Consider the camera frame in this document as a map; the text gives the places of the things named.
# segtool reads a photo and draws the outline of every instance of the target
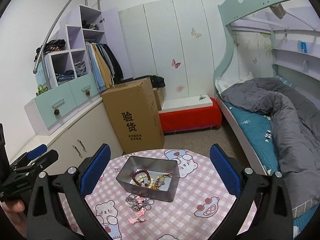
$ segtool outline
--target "metal handrail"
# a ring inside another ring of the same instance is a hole
[[[35,68],[33,69],[33,73],[36,74],[38,72],[38,67],[39,67],[39,63],[40,63],[40,59],[41,59],[41,62],[42,62],[42,69],[43,69],[43,73],[44,73],[44,79],[45,79],[45,82],[47,84],[47,87],[48,89],[51,89],[51,85],[50,85],[50,81],[49,81],[49,76],[48,76],[48,73],[47,73],[47,68],[45,66],[45,61],[44,61],[44,47],[46,46],[47,44],[47,41],[54,29],[54,27],[56,26],[58,20],[60,19],[61,15],[63,14],[63,12],[65,11],[65,9],[67,8],[67,6],[70,4],[72,0],[69,0],[66,5],[63,7],[63,9],[61,10],[61,12],[59,13],[58,17],[55,19],[55,21],[53,22],[47,36],[45,37],[44,39],[44,42],[40,48],[40,51],[39,51],[39,55],[38,55],[38,58],[37,58],[37,61],[36,61],[36,65],[35,65]],[[84,4],[88,6],[88,0],[84,0]],[[100,0],[98,0],[98,10],[100,10]]]

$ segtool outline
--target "pink checkered tablecloth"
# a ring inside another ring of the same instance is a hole
[[[177,160],[180,181],[172,203],[156,200],[141,218],[143,223],[130,224],[139,217],[125,201],[129,195],[116,176],[132,156]],[[208,239],[227,215],[236,197],[230,195],[209,158],[188,150],[148,150],[113,159],[101,175],[94,191],[85,200],[109,235],[116,240],[190,240]],[[68,206],[63,208],[73,231],[81,233]],[[239,233],[248,230],[256,212],[253,203]]]

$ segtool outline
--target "drawer handle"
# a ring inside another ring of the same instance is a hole
[[[73,147],[74,149],[76,149],[76,151],[78,152],[79,156],[81,157],[81,153],[79,152],[78,148],[77,148],[75,145],[73,145],[72,147]]]
[[[59,106],[61,106],[62,104],[64,104],[64,99],[61,99],[60,101],[58,101],[57,103],[53,104],[51,107],[53,109],[58,108]]]
[[[86,86],[84,88],[81,89],[82,92],[86,92],[87,90],[89,90],[91,88],[91,86]]]
[[[81,141],[81,140],[79,140],[79,139],[77,139],[77,141],[81,144],[81,146],[83,147],[83,150],[85,151],[85,147],[84,147],[84,145],[83,145],[82,141]]]

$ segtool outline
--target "person's hand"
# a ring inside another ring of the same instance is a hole
[[[1,206],[14,227],[23,237],[26,237],[27,224],[26,221],[20,216],[20,213],[24,211],[24,203],[21,200],[6,201],[1,203]]]

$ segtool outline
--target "light blue shirt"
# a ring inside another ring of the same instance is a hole
[[[92,69],[92,72],[93,72],[93,75],[94,75],[94,80],[96,81],[96,85],[98,87],[98,90],[100,92],[104,91],[104,90],[106,90],[106,86],[105,86],[105,83],[104,83],[103,78],[101,76],[101,72],[100,72],[100,69],[99,69],[99,65],[98,65],[98,62],[97,62],[96,55],[94,54],[94,52],[92,50],[92,45],[91,44],[86,44],[85,46],[87,48],[90,67]]]

